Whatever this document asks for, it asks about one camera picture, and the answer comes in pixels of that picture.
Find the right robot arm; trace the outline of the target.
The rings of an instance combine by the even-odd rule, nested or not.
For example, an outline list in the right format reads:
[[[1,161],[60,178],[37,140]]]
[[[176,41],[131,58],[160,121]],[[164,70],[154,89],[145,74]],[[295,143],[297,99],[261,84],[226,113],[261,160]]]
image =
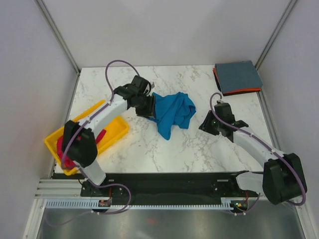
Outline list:
[[[291,203],[296,197],[302,198],[298,205],[305,203],[307,184],[300,158],[260,139],[248,124],[235,119],[228,103],[217,101],[199,129],[211,135],[222,135],[243,148],[262,166],[261,173],[241,171],[233,174],[234,180],[228,183],[232,195],[240,196],[249,190],[263,194],[274,205]]]

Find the blue t shirt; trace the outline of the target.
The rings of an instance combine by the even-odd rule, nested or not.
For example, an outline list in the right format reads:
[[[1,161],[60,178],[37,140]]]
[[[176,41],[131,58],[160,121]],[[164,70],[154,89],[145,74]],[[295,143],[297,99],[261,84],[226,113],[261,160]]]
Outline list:
[[[155,97],[155,116],[149,120],[157,124],[158,133],[165,140],[170,140],[171,128],[174,125],[181,129],[189,128],[190,120],[196,113],[196,107],[188,94],[178,92],[160,96],[152,93],[152,96]]]

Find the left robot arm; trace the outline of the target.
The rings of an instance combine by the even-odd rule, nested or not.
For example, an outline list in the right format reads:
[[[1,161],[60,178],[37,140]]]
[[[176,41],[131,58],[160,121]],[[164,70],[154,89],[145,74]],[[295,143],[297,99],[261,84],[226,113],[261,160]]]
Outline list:
[[[99,196],[106,195],[110,187],[105,181],[106,173],[97,162],[96,138],[104,127],[130,108],[135,108],[137,116],[155,117],[155,96],[151,89],[151,82],[136,75],[131,83],[114,89],[110,99],[87,117],[78,122],[69,120],[64,125],[61,166],[66,157],[71,159]]]

